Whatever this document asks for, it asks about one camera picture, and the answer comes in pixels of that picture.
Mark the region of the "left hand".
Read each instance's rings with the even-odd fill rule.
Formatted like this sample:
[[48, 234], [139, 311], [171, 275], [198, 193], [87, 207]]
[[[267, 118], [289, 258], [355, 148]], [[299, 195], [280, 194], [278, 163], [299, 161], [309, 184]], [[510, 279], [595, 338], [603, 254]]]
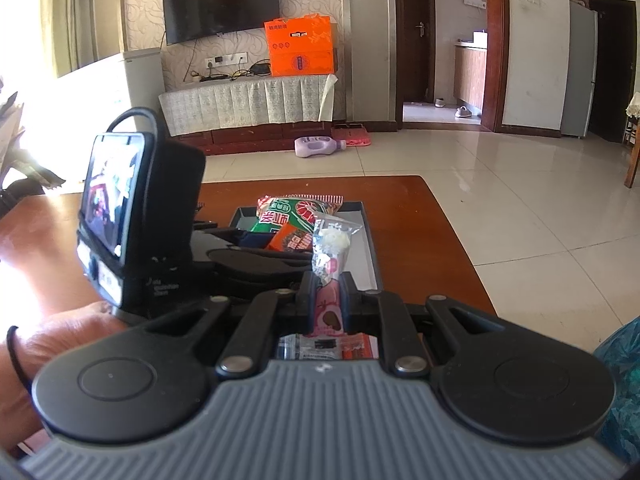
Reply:
[[1, 341], [2, 450], [13, 450], [42, 428], [30, 384], [44, 366], [67, 351], [126, 328], [103, 301], [51, 315], [35, 327], [10, 327]]

